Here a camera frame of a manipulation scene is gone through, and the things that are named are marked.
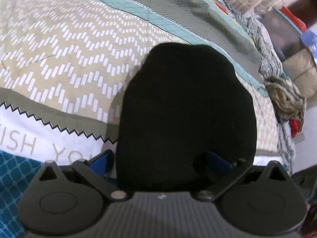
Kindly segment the black pants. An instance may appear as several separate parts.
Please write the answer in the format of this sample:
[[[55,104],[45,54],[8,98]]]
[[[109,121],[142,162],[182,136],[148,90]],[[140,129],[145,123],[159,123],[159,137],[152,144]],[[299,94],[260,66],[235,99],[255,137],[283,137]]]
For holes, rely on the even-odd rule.
[[[202,190],[227,163],[254,159],[253,99],[232,63],[208,45],[163,43],[124,94],[116,172],[125,191]]]

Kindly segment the teal white wave pillow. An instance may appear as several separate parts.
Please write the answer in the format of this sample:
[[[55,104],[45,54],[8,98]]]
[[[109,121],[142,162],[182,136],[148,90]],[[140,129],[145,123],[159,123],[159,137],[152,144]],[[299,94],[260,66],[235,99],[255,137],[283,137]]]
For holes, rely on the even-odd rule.
[[[22,237],[25,231],[17,216],[17,203],[42,163],[3,151],[0,161],[1,237]]]

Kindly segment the grey brown crumpled clothes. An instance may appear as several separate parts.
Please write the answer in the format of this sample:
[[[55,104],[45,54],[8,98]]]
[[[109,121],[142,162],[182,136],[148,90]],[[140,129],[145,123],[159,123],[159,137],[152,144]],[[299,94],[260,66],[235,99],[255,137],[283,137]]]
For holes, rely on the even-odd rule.
[[[265,79],[265,87],[281,119],[304,122],[306,98],[288,77],[271,76]]]

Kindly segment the blue white crackle blanket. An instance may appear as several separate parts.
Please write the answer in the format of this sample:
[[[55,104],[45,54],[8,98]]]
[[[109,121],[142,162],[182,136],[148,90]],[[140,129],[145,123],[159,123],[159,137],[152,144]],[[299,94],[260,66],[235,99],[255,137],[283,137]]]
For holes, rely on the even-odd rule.
[[[273,45],[269,39],[268,31],[264,25],[260,23],[255,16],[243,16],[241,12],[234,9],[225,0],[219,0],[230,16],[232,16],[251,37],[255,47],[261,54],[260,75],[265,81],[282,80],[283,70],[282,63],[273,50]],[[276,113],[277,117],[277,133],[278,154],[282,157],[282,165],[289,174],[292,174],[295,159],[295,144],[291,137],[291,128],[288,120],[284,120]]]

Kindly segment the patterned grey teal bedsheet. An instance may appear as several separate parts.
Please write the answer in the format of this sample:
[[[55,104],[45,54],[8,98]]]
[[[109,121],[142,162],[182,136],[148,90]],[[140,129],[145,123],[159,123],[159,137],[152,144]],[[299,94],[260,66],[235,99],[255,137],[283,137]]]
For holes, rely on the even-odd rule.
[[[114,149],[123,93],[157,44],[195,44],[98,0],[1,0],[1,181]]]

